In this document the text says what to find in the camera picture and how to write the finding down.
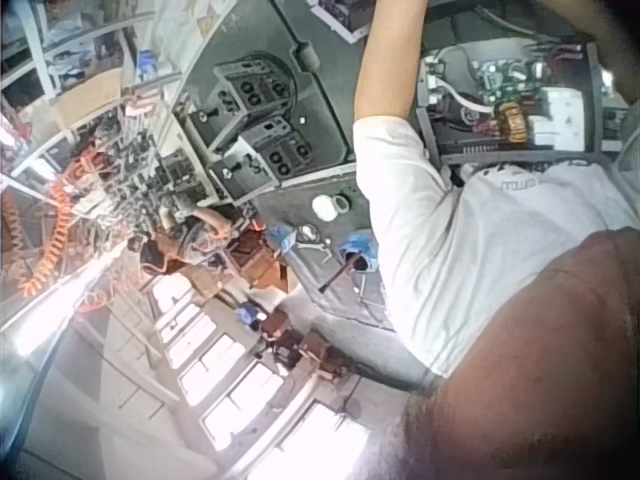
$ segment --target hand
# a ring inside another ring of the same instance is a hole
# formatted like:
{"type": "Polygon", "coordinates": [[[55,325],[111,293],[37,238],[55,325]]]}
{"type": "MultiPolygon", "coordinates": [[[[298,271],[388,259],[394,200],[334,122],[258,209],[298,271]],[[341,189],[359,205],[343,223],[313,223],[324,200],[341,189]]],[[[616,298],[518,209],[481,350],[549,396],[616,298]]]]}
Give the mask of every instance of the hand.
{"type": "Polygon", "coordinates": [[[185,216],[191,215],[193,211],[198,208],[197,205],[184,193],[174,195],[173,202],[180,213],[185,216]]]}

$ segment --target orange coiled cable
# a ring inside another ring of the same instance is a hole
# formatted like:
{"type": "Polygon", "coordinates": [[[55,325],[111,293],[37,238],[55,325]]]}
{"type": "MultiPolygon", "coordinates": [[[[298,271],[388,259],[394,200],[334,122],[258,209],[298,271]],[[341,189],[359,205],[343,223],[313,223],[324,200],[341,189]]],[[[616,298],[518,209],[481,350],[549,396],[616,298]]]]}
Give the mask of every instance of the orange coiled cable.
{"type": "Polygon", "coordinates": [[[2,218],[4,218],[9,236],[11,237],[12,251],[15,253],[15,262],[17,263],[15,272],[18,282],[22,284],[29,278],[29,275],[24,263],[25,247],[22,238],[22,227],[20,225],[20,214],[18,213],[16,202],[9,192],[5,192],[2,195],[2,218]]]}
{"type": "Polygon", "coordinates": [[[20,284],[24,296],[35,295],[44,288],[67,246],[72,221],[71,202],[61,182],[53,184],[51,196],[59,205],[56,225],[44,249],[44,255],[33,270],[33,276],[20,284]]]}

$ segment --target black cable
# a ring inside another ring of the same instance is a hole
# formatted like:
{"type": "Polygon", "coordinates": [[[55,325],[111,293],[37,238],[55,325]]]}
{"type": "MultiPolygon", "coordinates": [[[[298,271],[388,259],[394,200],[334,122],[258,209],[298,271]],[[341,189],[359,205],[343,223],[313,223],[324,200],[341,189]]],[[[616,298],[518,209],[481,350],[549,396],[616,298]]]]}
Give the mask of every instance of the black cable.
{"type": "Polygon", "coordinates": [[[492,25],[511,33],[518,33],[520,35],[526,35],[528,37],[535,38],[537,40],[542,41],[552,41],[552,42],[560,42],[561,40],[556,37],[552,37],[550,35],[545,35],[544,33],[539,33],[528,28],[520,27],[518,25],[514,25],[513,23],[500,18],[498,15],[493,13],[490,10],[487,10],[483,6],[478,5],[474,12],[486,22],[491,23],[492,25]]]}

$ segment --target white t-shirt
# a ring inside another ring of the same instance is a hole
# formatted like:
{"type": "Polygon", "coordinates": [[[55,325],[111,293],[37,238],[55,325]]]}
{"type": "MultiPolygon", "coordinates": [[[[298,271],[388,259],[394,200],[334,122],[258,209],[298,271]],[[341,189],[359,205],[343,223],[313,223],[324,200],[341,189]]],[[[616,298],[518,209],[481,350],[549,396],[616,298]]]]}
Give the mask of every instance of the white t-shirt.
{"type": "Polygon", "coordinates": [[[354,143],[391,322],[443,376],[553,259],[591,233],[640,228],[630,200],[639,192],[622,195],[598,165],[564,163],[544,173],[503,166],[450,189],[402,119],[362,119],[354,143]]]}

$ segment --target white wire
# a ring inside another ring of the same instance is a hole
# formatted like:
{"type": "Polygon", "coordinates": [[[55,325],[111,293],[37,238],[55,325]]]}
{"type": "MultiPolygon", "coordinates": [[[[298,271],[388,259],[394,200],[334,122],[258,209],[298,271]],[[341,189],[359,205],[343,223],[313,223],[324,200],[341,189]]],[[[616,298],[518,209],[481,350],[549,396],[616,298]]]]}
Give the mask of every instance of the white wire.
{"type": "Polygon", "coordinates": [[[456,92],[455,88],[453,88],[451,85],[449,85],[447,82],[445,82],[441,78],[435,77],[435,79],[436,79],[436,87],[443,87],[447,89],[449,93],[451,93],[451,95],[453,95],[453,97],[461,105],[467,107],[469,110],[474,110],[476,112],[486,113],[486,114],[493,113],[493,107],[488,107],[486,105],[478,105],[477,103],[470,102],[469,100],[464,98],[462,95],[460,95],[458,92],[456,92]]]}

